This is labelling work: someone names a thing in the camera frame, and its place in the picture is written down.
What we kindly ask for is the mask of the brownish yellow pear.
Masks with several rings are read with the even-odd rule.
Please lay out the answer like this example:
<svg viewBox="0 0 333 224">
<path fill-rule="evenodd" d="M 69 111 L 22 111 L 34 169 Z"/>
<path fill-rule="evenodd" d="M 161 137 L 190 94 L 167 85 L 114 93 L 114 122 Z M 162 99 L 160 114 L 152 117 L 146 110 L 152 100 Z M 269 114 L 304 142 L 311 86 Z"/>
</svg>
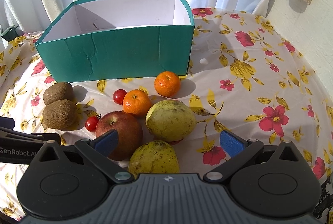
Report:
<svg viewBox="0 0 333 224">
<path fill-rule="evenodd" d="M 180 167 L 174 148 L 165 141 L 153 140 L 134 151 L 128 171 L 137 178 L 141 173 L 179 173 Z"/>
</svg>

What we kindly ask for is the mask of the lower cherry tomato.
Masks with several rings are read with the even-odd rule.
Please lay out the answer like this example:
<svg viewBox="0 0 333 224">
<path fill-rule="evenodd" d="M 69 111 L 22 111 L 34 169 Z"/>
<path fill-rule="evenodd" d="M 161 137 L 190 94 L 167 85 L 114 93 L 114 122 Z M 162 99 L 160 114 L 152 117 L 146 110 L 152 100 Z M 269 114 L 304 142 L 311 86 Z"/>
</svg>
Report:
<svg viewBox="0 0 333 224">
<path fill-rule="evenodd" d="M 100 116 L 91 116 L 85 122 L 85 128 L 89 132 L 95 132 Z"/>
</svg>

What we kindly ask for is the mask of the cherry tomato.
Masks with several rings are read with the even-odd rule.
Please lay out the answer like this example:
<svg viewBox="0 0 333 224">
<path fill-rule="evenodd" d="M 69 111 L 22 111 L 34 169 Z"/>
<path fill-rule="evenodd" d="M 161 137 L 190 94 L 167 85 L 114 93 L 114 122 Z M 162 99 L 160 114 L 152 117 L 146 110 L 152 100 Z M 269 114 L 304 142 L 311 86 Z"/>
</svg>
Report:
<svg viewBox="0 0 333 224">
<path fill-rule="evenodd" d="M 100 116 L 91 116 L 85 122 L 85 128 L 89 132 L 95 132 Z"/>
<path fill-rule="evenodd" d="M 118 89 L 113 93 L 113 101 L 118 104 L 118 105 L 122 105 L 124 98 L 126 96 L 127 92 L 124 89 Z"/>
</svg>

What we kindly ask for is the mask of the red apple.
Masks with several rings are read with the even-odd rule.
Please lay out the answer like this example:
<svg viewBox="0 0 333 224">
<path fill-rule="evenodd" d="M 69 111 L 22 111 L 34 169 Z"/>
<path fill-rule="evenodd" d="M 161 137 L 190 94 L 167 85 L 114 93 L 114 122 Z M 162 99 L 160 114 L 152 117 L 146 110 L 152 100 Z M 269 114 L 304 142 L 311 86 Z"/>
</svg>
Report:
<svg viewBox="0 0 333 224">
<path fill-rule="evenodd" d="M 123 111 L 107 113 L 97 123 L 95 136 L 99 137 L 111 129 L 117 130 L 119 142 L 109 158 L 114 161 L 130 159 L 143 142 L 143 130 L 139 121 Z"/>
</svg>

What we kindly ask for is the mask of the lower brown kiwi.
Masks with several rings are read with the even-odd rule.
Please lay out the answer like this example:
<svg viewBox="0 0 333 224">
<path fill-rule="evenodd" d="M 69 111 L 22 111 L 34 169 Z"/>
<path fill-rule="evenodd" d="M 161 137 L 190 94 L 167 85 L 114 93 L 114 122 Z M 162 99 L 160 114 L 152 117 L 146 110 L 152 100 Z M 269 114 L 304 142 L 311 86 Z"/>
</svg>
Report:
<svg viewBox="0 0 333 224">
<path fill-rule="evenodd" d="M 43 122 L 48 128 L 67 128 L 76 119 L 75 104 L 67 99 L 55 101 L 44 108 L 42 116 Z"/>
</svg>

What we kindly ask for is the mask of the brown kiwi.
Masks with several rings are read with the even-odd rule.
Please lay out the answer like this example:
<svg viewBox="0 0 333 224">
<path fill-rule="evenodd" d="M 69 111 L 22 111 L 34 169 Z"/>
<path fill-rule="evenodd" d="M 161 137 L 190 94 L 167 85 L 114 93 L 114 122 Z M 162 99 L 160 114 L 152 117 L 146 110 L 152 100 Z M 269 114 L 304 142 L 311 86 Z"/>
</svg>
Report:
<svg viewBox="0 0 333 224">
<path fill-rule="evenodd" d="M 67 99 L 55 101 L 44 108 L 42 116 L 43 122 L 48 128 L 67 128 L 76 119 L 75 104 Z"/>
<path fill-rule="evenodd" d="M 55 83 L 47 88 L 43 94 L 46 106 L 61 99 L 74 100 L 73 87 L 67 82 Z"/>
</svg>

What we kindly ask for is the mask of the upper cherry tomato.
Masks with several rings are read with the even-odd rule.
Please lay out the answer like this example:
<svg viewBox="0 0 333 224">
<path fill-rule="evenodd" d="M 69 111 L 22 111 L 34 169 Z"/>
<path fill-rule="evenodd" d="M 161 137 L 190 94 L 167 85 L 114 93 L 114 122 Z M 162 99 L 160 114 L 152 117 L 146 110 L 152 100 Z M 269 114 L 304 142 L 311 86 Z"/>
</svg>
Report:
<svg viewBox="0 0 333 224">
<path fill-rule="evenodd" d="M 124 89 L 118 89 L 113 93 L 113 101 L 118 104 L 118 105 L 122 105 L 124 98 L 126 96 L 127 92 Z"/>
</svg>

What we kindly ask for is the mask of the lower orange tangerine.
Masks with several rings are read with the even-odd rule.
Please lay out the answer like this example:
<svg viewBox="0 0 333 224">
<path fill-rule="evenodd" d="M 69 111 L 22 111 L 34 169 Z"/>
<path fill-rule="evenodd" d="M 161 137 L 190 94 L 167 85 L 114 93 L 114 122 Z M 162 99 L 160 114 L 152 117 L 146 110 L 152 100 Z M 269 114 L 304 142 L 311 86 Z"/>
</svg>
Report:
<svg viewBox="0 0 333 224">
<path fill-rule="evenodd" d="M 128 92 L 123 100 L 123 111 L 137 118 L 143 118 L 147 115 L 152 102 L 148 95 L 139 89 Z"/>
</svg>

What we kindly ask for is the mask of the orange tangerine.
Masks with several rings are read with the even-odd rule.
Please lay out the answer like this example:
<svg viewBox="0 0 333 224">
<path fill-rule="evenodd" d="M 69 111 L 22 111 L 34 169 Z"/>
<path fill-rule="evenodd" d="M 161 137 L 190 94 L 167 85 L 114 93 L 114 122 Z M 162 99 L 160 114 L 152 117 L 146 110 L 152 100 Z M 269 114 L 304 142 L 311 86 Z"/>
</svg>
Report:
<svg viewBox="0 0 333 224">
<path fill-rule="evenodd" d="M 181 80 L 177 74 L 164 71 L 155 78 L 154 88 L 163 97 L 173 97 L 181 88 Z"/>
<path fill-rule="evenodd" d="M 148 95 L 139 89 L 128 92 L 123 100 L 123 111 L 137 118 L 143 118 L 147 115 L 152 102 Z"/>
</svg>

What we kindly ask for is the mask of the upper brown kiwi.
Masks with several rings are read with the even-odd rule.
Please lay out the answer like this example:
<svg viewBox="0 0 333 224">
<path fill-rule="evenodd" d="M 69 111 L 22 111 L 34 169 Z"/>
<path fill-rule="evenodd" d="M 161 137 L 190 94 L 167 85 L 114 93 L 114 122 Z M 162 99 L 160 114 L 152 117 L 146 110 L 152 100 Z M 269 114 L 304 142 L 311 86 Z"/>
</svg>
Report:
<svg viewBox="0 0 333 224">
<path fill-rule="evenodd" d="M 46 106 L 61 99 L 74 100 L 73 87 L 67 82 L 55 83 L 47 88 L 43 94 Z"/>
</svg>

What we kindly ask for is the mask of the large green-yellow pear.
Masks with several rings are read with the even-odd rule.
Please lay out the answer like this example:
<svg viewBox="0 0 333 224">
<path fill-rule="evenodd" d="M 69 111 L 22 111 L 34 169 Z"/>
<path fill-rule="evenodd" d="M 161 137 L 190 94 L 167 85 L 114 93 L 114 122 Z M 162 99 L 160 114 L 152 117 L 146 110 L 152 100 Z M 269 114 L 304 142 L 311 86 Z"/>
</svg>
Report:
<svg viewBox="0 0 333 224">
<path fill-rule="evenodd" d="M 192 133 L 196 127 L 196 117 L 184 103 L 167 99 L 151 106 L 145 123 L 158 140 L 176 142 Z"/>
</svg>

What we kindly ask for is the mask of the upper orange tangerine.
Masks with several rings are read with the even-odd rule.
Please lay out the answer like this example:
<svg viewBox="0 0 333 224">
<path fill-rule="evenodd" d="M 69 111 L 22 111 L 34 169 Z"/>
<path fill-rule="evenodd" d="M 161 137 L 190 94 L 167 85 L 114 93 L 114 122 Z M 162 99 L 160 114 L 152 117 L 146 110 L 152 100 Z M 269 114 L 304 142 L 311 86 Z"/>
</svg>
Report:
<svg viewBox="0 0 333 224">
<path fill-rule="evenodd" d="M 173 97 L 181 88 L 181 80 L 177 74 L 164 71 L 155 78 L 154 88 L 163 97 Z"/>
</svg>

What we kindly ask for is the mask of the dark green object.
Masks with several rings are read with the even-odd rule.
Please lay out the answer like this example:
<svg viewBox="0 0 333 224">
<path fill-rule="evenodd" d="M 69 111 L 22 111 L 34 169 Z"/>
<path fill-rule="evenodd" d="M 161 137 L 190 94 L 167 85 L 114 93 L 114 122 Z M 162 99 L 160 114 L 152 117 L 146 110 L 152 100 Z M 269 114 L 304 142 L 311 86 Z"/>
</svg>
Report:
<svg viewBox="0 0 333 224">
<path fill-rule="evenodd" d="M 15 38 L 23 35 L 24 32 L 19 29 L 19 25 L 12 25 L 1 33 L 1 37 L 5 39 L 7 42 L 10 42 Z"/>
</svg>

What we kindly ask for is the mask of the teal cardboard box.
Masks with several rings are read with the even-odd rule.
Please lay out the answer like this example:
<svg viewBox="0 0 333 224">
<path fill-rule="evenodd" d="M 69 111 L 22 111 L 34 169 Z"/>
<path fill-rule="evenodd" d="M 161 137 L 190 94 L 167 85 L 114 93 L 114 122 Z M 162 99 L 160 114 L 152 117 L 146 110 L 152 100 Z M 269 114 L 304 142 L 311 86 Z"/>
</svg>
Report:
<svg viewBox="0 0 333 224">
<path fill-rule="evenodd" d="M 35 46 L 57 82 L 185 75 L 194 28 L 186 0 L 77 0 Z"/>
</svg>

